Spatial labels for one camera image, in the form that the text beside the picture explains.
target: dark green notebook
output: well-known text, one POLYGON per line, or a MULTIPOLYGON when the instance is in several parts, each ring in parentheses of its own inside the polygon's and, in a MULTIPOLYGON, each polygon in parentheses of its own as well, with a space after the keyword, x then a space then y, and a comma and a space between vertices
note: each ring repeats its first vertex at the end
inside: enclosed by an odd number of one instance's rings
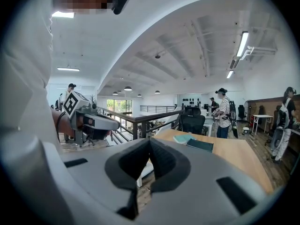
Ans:
POLYGON ((208 142, 201 142, 201 141, 197 141, 197 140, 194 140, 194 139, 190 139, 187 142, 187 146, 202 149, 202 150, 205 150, 205 151, 208 151, 208 152, 212 152, 214 144, 213 143, 208 143, 208 142))

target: railing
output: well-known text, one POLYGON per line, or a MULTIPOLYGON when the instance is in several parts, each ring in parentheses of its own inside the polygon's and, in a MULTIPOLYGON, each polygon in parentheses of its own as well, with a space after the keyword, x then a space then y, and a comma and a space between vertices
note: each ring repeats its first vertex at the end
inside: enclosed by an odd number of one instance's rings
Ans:
POLYGON ((145 106, 141 105, 141 112, 168 113, 175 110, 175 106, 145 106))
POLYGON ((168 123, 165 123, 165 124, 162 124, 162 125, 159 125, 159 126, 156 126, 156 127, 152 127, 152 128, 150 128, 150 121, 160 119, 160 118, 169 117, 169 116, 176 115, 176 114, 181 114, 183 112, 184 112, 184 110, 182 108, 179 111, 174 111, 173 110, 172 112, 165 112, 165 113, 160 113, 160 114, 154 114, 154 115, 142 116, 142 117, 136 117, 135 118, 135 117, 128 116, 128 115, 132 114, 132 112, 119 113, 119 112, 113 112, 113 111, 110 111, 108 109, 98 107, 98 113, 100 113, 102 115, 110 116, 112 118, 115 118, 115 117, 120 118, 120 124, 121 124, 120 131, 115 130, 115 131, 110 132, 111 141, 114 141, 116 144, 123 143, 123 141, 121 140, 120 137, 122 137, 126 142, 130 141, 127 137, 125 137, 122 134, 122 129, 124 131, 128 132, 129 134, 131 134, 133 136, 133 140, 138 139, 138 133, 139 133, 138 130, 140 131, 141 137, 146 138, 148 133, 150 133, 154 130, 160 129, 160 128, 168 125, 168 124, 172 124, 171 128, 175 129, 180 123, 179 118, 177 118, 173 121, 170 121, 168 123), (125 121, 125 127, 122 125, 122 120, 125 121), (127 128, 127 122, 132 123, 132 130, 127 128))

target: white ceiling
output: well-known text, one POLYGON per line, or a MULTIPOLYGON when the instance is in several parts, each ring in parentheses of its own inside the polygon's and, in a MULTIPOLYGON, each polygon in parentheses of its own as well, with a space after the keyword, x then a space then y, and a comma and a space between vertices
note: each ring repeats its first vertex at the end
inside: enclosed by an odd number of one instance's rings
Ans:
MULTIPOLYGON (((247 45, 269 48, 280 32, 268 0, 131 0, 118 16, 108 11, 52 21, 52 77, 98 81, 104 96, 127 85, 136 96, 184 78, 213 79, 227 72, 242 31, 250 33, 247 45), (56 69, 67 65, 81 71, 56 69)), ((236 75, 259 59, 240 61, 236 75)))

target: notebook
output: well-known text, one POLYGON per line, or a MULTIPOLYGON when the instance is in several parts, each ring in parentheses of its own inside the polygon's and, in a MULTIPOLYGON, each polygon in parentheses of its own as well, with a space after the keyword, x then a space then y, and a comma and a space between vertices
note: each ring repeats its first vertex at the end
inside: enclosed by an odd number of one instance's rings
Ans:
POLYGON ((178 135, 173 137, 174 141, 180 144, 187 143, 190 139, 196 140, 192 135, 190 134, 184 134, 184 135, 178 135))
POLYGON ((202 149, 202 150, 205 150, 205 151, 208 151, 208 152, 212 152, 214 144, 213 143, 202 142, 202 141, 197 141, 197 140, 190 139, 187 142, 187 146, 190 146, 190 147, 193 147, 193 148, 202 149))

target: striped shirt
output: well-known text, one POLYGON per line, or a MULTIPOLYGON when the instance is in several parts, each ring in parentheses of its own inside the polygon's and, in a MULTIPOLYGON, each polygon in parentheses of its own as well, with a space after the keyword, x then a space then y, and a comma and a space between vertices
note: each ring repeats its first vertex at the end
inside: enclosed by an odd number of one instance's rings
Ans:
POLYGON ((229 119, 223 119, 227 117, 226 114, 230 113, 230 104, 229 104, 229 99, 227 97, 222 99, 222 102, 220 104, 220 111, 223 111, 225 113, 219 116, 220 127, 226 128, 231 124, 229 119))

